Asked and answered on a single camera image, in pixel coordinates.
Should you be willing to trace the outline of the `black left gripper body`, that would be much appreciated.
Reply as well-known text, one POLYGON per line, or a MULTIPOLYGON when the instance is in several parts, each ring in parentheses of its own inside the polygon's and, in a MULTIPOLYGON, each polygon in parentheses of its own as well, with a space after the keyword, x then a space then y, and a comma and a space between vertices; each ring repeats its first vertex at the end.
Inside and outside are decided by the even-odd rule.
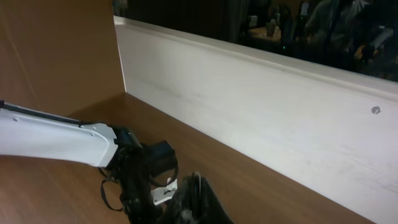
POLYGON ((122 190, 120 200, 124 213, 130 223, 155 224, 162 209, 153 202, 143 148, 126 147, 118 155, 118 180, 122 190))

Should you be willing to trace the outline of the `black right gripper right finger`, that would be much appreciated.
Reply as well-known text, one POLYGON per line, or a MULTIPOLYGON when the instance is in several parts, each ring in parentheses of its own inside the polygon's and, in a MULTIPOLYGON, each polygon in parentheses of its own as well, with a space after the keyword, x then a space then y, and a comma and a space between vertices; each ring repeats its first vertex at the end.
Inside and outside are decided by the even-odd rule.
POLYGON ((233 224, 211 185, 199 172, 194 173, 194 218, 199 224, 233 224))

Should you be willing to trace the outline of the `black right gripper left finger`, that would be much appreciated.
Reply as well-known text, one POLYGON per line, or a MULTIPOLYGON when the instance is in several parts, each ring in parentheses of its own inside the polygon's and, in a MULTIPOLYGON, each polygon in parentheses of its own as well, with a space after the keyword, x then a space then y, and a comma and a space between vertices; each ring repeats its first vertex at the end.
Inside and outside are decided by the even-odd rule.
POLYGON ((161 224, 194 224, 192 208, 193 177, 185 177, 161 217, 161 224))

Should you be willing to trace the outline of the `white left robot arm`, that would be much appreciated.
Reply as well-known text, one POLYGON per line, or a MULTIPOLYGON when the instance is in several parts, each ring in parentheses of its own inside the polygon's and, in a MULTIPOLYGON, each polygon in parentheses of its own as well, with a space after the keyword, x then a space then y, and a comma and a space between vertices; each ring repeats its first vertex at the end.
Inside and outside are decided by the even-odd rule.
POLYGON ((121 186, 120 200, 131 223, 155 223, 155 205, 144 149, 127 128, 84 122, 1 102, 1 154, 80 162, 100 169, 121 186))

